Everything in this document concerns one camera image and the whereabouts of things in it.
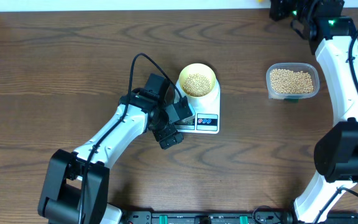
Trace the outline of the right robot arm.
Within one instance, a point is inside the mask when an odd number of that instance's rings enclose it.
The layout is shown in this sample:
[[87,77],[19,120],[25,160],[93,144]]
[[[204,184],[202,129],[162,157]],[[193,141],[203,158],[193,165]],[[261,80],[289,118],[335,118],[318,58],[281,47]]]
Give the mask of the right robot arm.
[[305,191],[292,202],[280,223],[344,223],[347,215],[330,209],[358,184],[358,27],[342,15],[344,1],[272,0],[274,21],[292,17],[296,33],[310,45],[326,79],[333,106],[333,128],[314,148],[316,172]]

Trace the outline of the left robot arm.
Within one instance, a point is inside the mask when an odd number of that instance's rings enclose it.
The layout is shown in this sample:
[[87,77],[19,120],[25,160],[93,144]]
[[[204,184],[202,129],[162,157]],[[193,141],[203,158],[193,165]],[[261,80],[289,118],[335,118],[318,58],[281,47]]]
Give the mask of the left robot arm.
[[109,175],[127,146],[152,131],[161,148],[182,141],[164,102],[170,82],[151,74],[143,88],[122,96],[114,116],[73,152],[57,150],[37,208],[49,223],[119,223],[121,209],[108,204]]

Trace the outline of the yellow-green bowl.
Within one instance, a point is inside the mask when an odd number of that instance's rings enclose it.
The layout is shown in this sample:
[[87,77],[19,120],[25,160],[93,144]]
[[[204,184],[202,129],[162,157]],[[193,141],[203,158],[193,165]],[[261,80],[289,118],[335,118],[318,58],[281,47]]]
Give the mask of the yellow-green bowl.
[[186,95],[194,98],[210,94],[217,82],[214,71],[202,63],[187,65],[178,78],[179,87]]

